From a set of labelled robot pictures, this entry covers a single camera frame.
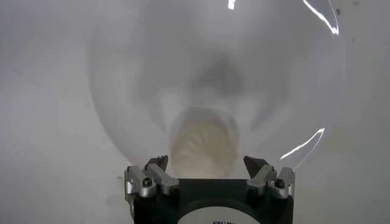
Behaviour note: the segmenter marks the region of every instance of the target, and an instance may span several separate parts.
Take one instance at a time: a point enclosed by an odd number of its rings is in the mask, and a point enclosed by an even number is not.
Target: screw
[[[285,181],[282,179],[276,179],[275,181],[275,187],[277,188],[285,188]]]
[[[142,185],[144,187],[150,187],[151,185],[153,184],[153,180],[149,177],[145,178],[143,181],[142,181]]]

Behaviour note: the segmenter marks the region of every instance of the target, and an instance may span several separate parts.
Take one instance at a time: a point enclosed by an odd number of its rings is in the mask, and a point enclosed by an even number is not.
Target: transparent glass globe
[[[332,130],[343,77],[328,0],[131,0],[90,45],[115,146],[141,166],[170,155],[180,177],[244,178],[244,156],[296,169]]]

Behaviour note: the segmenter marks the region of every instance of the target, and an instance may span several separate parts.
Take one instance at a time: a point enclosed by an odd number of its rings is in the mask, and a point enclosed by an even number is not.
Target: metal clamp
[[[148,164],[145,167],[146,175],[153,178],[161,186],[161,192],[165,195],[176,194],[179,190],[179,180],[170,177],[156,164]]]
[[[129,166],[124,172],[126,201],[130,202],[132,196],[153,197],[156,193],[154,180],[147,177],[138,166]]]
[[[265,193],[268,182],[276,179],[276,171],[270,165],[263,165],[260,171],[252,178],[247,180],[249,187],[257,190],[257,196],[261,196]]]
[[[292,168],[283,167],[276,180],[270,181],[269,188],[273,198],[285,199],[294,196],[295,173]]]

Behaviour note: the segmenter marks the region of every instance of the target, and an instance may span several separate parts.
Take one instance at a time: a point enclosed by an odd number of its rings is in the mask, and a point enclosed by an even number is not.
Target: white background
[[[327,142],[299,168],[296,223],[390,220],[390,1],[335,1],[346,96]],[[91,103],[87,44],[122,1],[0,0],[0,223],[130,223],[127,161]]]

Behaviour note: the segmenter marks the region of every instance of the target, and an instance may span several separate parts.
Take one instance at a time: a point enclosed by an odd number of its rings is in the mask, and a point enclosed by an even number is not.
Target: glass dome
[[[91,94],[115,146],[137,165],[186,159],[168,171],[180,177],[211,162],[225,167],[216,177],[244,178],[243,156],[298,168],[332,130],[343,77],[328,0],[134,0],[101,18],[90,45]],[[223,149],[176,156],[177,138],[206,126],[229,140],[202,147]]]

